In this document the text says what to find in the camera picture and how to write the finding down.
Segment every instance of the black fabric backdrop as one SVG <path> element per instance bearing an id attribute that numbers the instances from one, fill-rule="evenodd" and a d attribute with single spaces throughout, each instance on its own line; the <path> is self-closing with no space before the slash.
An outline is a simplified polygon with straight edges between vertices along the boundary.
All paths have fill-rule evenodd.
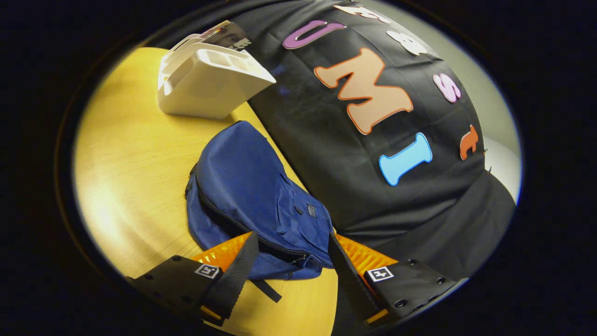
<path id="1" fill-rule="evenodd" d="M 277 83 L 249 103 L 306 188 L 330 211 L 339 234 L 396 258 L 425 262 L 458 280 L 471 276 L 501 240 L 515 209 L 504 186 L 484 170 L 482 130 L 466 88 L 430 46 L 414 56 L 387 30 L 416 36 L 395 22 L 350 15 L 333 5 L 350 1 L 297 0 L 273 4 L 234 19 L 252 44 L 247 48 Z M 311 20 L 342 23 L 299 49 L 283 40 Z M 386 64 L 377 85 L 404 88 L 411 112 L 399 112 L 361 134 L 346 113 L 351 101 L 339 100 L 337 88 L 313 74 L 359 54 L 362 47 Z M 450 103 L 432 81 L 448 74 L 461 90 Z M 477 151 L 467 160 L 458 146 L 472 124 L 479 134 Z M 378 167 L 380 155 L 394 155 L 426 135 L 433 160 L 413 168 L 390 186 Z M 341 289 L 334 335 L 363 334 Z"/>

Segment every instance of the blue backpack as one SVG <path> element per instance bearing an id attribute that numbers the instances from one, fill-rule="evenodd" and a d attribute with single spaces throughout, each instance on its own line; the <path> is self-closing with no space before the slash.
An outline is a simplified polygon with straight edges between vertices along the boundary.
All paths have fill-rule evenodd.
<path id="1" fill-rule="evenodd" d="M 333 268 L 324 205 L 291 181 L 276 152 L 239 121 L 205 146 L 186 187 L 189 231 L 204 250 L 240 234 L 259 235 L 250 280 L 311 279 Z"/>

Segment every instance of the white container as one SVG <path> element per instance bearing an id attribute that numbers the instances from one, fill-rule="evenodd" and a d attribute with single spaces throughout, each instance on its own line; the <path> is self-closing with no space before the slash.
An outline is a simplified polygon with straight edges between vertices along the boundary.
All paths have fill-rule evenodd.
<path id="1" fill-rule="evenodd" d="M 158 106 L 164 113 L 223 119 L 276 83 L 245 50 L 192 40 L 185 39 L 162 59 Z"/>

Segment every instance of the orange letter m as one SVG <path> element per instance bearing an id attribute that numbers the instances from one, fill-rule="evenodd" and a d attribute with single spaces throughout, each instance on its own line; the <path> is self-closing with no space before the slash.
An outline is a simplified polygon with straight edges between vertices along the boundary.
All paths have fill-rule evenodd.
<path id="1" fill-rule="evenodd" d="M 361 48 L 361 53 L 356 57 L 329 68 L 318 66 L 313 71 L 329 88 L 337 87 L 340 78 L 350 76 L 340 89 L 338 99 L 368 99 L 364 103 L 351 103 L 346 107 L 356 128 L 367 135 L 371 133 L 373 125 L 394 113 L 413 110 L 413 102 L 403 88 L 375 84 L 385 66 L 373 51 Z"/>

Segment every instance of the yellow wooden table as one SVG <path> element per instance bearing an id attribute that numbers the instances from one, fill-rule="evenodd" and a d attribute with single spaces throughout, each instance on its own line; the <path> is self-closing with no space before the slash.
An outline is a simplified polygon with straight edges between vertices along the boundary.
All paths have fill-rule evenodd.
<path id="1" fill-rule="evenodd" d="M 247 103 L 224 120 L 179 117 L 157 106 L 166 49 L 139 48 L 102 82 L 90 100 L 73 149 L 75 192 L 90 236 L 123 276 L 139 277 L 174 254 L 201 249 L 187 227 L 184 189 L 207 142 L 238 120 L 271 143 L 288 177 L 304 189 Z M 268 280 L 274 303 L 246 282 L 222 330 L 235 335 L 330 335 L 337 275 Z"/>

